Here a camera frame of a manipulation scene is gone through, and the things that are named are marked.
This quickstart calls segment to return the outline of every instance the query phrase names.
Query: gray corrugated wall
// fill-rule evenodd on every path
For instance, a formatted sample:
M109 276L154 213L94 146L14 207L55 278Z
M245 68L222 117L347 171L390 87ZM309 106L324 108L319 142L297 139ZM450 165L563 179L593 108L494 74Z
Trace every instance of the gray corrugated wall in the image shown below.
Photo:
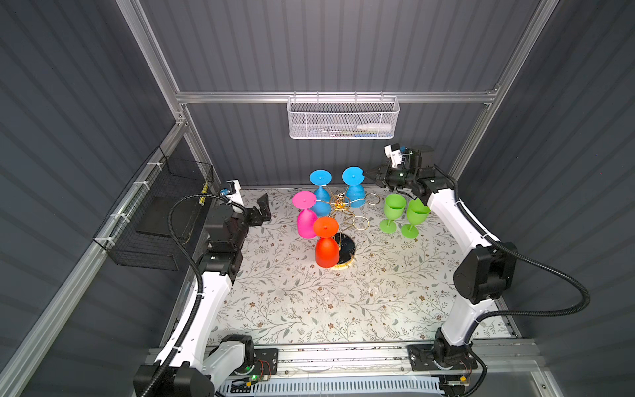
M462 198L502 239L562 269L591 305L522 318L565 394L632 394L635 379L635 3L561 2L475 156ZM574 304L565 282L519 263L515 309Z
M174 120L114 1L0 2L0 71L3 368ZM24 395L128 393L179 278L108 261Z
M182 91L472 91L496 85L537 0L143 0ZM283 105L190 105L222 179L334 183L435 146L450 169L481 105L402 104L393 140L292 140Z
M182 91L490 90L536 0L142 0Z
M328 170L341 184L350 166L370 170L386 161L384 146L427 144L449 170L482 104L403 104L393 139L298 140L289 137L283 104L191 104L220 178L242 185L310 184L314 170Z

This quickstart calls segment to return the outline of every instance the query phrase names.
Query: aluminum frame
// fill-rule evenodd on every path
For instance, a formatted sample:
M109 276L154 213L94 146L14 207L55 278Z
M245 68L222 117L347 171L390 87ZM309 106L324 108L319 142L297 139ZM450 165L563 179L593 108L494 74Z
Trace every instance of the aluminum frame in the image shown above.
M447 92L178 92L181 104L285 104L297 102L384 102L397 97L402 104L490 104L496 91Z
M184 118L189 125L190 131L186 133L184 137L190 151L192 151L194 159L200 163L212 165L214 181L217 183L218 175L216 174L216 167L214 167L214 163L205 149L205 145L203 144L201 135L196 129L192 115L176 98L176 93L178 92L177 81L170 71L168 61L163 55L163 51L145 15L141 2L139 0L117 0L117 5L141 49L145 61L148 63L150 71L161 89L163 97L168 107L170 107L172 115L176 120Z
M452 166L450 173L454 177L459 178L465 169L467 162L474 154L476 147L491 124L491 121L500 108L500 104L509 92L518 72L522 68L529 52L536 43L557 4L558 0L542 0L540 2L529 25L523 33L519 44L514 50L496 90L480 93L379 93L380 97L382 95L398 95L399 101L402 103L481 102L486 104L485 109L479 116L477 123L469 135L469 138L461 148L459 156ZM281 96L284 97L282 102L285 102L289 96L292 96L289 95L290 93L196 93L192 96L192 93L179 92L178 85L170 71L169 65L163 55L163 52L161 51L139 0L117 0L117 5L126 19L126 22L130 27L130 30L132 31L133 36L135 37L135 40L137 41L137 44L139 45L155 80L157 81L157 84L159 85L159 88L170 107L170 111L172 112L175 120L177 120L176 124L161 144L161 148L166 154L170 154L178 144L181 137L185 136L185 140L192 151L195 160L213 164L204 147L196 125L193 122L192 116L187 109L187 106L184 105L186 103L200 103L195 100L204 100L203 102L238 101L243 103L254 103L252 101L258 100L275 103L281 100ZM377 95L377 93L364 93L362 95ZM154 161L151 162L156 162L159 159L155 159L156 156L157 153L155 152L152 157ZM145 168L140 175L140 178L144 172L146 172ZM143 178L138 178L137 181L142 182L142 180ZM218 181L218 175L215 175L215 180ZM139 184L133 185L131 189L138 189L139 186ZM122 199L121 203L131 197L132 194L129 191ZM112 225L106 224L104 226L104 228L108 227L112 227ZM100 234L104 235L105 231L106 230L102 229ZM44 313L40 316L24 341L20 344L20 347L9 363L7 363L3 371L0 373L0 395L16 397L22 392L41 360L44 358L44 355L48 352L48 349L55 341L60 330L65 325L70 314L73 312L77 303L83 296L83 293L92 282L106 256L107 254L101 249L101 247L99 247L99 245L95 242L92 242L69 277L64 281L64 284L56 293L53 300L44 310ZM501 346L520 346L518 341L518 339L504 340L501 342ZM486 359L489 359L489 353L485 350L481 351L481 348L485 346L483 345L484 343L496 343L496 340L484 342L477 340L475 342L475 350L479 353L479 355L483 355ZM341 349L343 345L325 344L319 345L319 347L338 351L337 349ZM307 349L306 346L302 346L301 348L305 350ZM294 349L299 351L300 347L294 347ZM505 365L509 365L509 362L510 361L505 361ZM400 372L402 371L401 365L402 363L400 363L399 367ZM490 371L495 370L491 364L489 369Z
M461 370L414 372L408 357L408 345L430 344L431 340L409 342L359 342L302 345L264 345L279 349L278 370L274 378L355 377L361 374L451 375ZM209 354L215 346L209 346ZM474 352L488 365L488 372L541 372L545 360L533 339L477 339ZM161 349L150 349L145 364L154 363Z
M161 143L160 149L154 152L135 179L136 182L143 182L150 175L164 153L169 155L174 151L185 130L183 121L174 124ZM139 189L144 189L142 184L132 184L117 204L114 213L121 212ZM101 228L98 236L108 236L116 224L117 219L111 217ZM17 397L22 393L107 257L108 254L102 247L92 241L0 373L0 396Z

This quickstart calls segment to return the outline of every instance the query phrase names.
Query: aluminum rail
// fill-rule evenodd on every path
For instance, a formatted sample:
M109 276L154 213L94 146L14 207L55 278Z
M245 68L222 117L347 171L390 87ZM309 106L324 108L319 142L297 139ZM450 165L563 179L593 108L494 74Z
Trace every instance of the aluminum rail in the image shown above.
M494 91L457 92L177 92L180 104L285 104L289 98L297 102L382 102L397 97L401 104L490 104Z
M274 378L354 377L375 375L450 375L461 370L414 372L408 345L432 341L357 342L300 345L262 345L279 349ZM154 363L161 349L150 349L145 363ZM488 365L489 372L533 372L545 369L545 360L533 339L477 339L474 351Z
M196 129L194 120L190 112L182 104L180 104L175 96L178 92L178 84L170 70L168 61L166 60L159 41L154 35L154 31L150 26L150 22L145 14L144 8L140 0L116 0L121 14L123 15L130 31L139 45L145 61L148 63L150 71L156 80L166 103L170 107L170 111L175 120L184 117L189 125L189 130L185 132L184 139L194 156L194 159L200 163L208 163L212 165L214 171L214 184L218 183L218 175L216 175L216 167L212 162L210 155L205 149L201 135Z

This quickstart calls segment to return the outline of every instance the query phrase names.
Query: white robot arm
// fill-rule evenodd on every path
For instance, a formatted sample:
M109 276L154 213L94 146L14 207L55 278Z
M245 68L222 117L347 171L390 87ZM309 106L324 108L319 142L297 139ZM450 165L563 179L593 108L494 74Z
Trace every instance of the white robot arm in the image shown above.
M455 186L434 165L431 147L405 148L393 144L385 147L385 153L389 161L364 173L365 177L390 190L412 189L450 229L462 254L463 261L453 276L458 296L448 319L437 331L433 348L435 364L439 368L451 368L464 357L477 318L510 287L516 259L488 242L486 236L498 238L489 233L463 203L459 208ZM401 158L401 162L395 161L397 158ZM466 217L471 217L474 224ZM482 232L474 225L480 226ZM516 251L511 243L502 245Z
M241 249L249 226L271 220L269 199L264 194L257 200L260 209L245 208L237 180L225 182L221 196L216 198L223 200L210 209L205 220L208 246L197 264L203 292L199 293L195 279L184 315L158 354L155 365L142 365L135 375L133 383L137 396L211 396L232 372L249 372L254 365L255 351L251 337L230 335L207 358L205 347L218 310L228 296L243 261ZM190 318L188 314L195 310L195 316ZM166 362L167 367L160 375L162 379L158 379L157 373Z

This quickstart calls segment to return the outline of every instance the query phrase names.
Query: green wine glass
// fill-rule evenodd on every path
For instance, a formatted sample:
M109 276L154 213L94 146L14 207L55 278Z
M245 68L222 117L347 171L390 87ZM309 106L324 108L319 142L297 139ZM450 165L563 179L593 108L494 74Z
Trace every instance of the green wine glass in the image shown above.
M410 225L404 225L401 227L401 234L406 238L415 238L419 235L419 230L416 226L424 223L425 219L430 215L430 208L426 207L421 200L416 199L410 201L408 205L408 211L406 216Z
M406 199L400 194L389 194L384 204L384 215L386 218L379 222L379 228L384 233L394 233L397 230L397 224L394 222L399 219L403 210L406 209Z

